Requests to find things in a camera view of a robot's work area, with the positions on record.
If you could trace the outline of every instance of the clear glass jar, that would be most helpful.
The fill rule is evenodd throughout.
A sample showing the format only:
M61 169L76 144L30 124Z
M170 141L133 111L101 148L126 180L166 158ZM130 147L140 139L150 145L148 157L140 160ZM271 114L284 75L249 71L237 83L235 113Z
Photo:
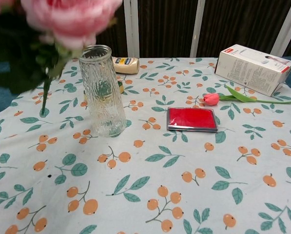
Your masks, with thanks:
M110 47L95 45L86 48L79 58L93 128L102 137L118 135L126 127L111 54Z

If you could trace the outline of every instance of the tablecloth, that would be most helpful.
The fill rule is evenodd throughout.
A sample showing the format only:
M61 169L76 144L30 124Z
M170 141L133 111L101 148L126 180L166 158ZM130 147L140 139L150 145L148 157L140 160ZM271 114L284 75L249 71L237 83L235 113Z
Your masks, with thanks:
M142 58L119 75L127 128L97 137L79 63L0 113L0 233L291 234L291 104L220 101L217 133L166 130L203 95L273 97L214 75L215 58Z

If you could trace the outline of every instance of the textured glass vase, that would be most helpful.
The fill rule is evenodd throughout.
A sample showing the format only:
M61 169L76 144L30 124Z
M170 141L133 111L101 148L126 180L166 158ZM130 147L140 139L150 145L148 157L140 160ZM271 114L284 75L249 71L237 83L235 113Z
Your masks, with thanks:
M86 48L79 58L94 131L103 137L120 134L126 127L112 50L105 45Z

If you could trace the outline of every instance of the red card case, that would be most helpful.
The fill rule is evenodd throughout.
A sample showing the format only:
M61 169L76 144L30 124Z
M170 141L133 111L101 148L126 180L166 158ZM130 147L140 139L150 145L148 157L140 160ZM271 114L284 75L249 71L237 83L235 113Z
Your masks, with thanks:
M167 129L217 132L218 127L212 109L168 108Z

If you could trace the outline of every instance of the white box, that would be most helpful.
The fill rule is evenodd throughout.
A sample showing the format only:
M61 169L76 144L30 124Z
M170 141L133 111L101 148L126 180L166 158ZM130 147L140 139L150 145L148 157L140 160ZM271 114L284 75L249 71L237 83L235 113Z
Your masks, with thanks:
M272 96L290 71L290 60L236 44L220 52L215 74Z

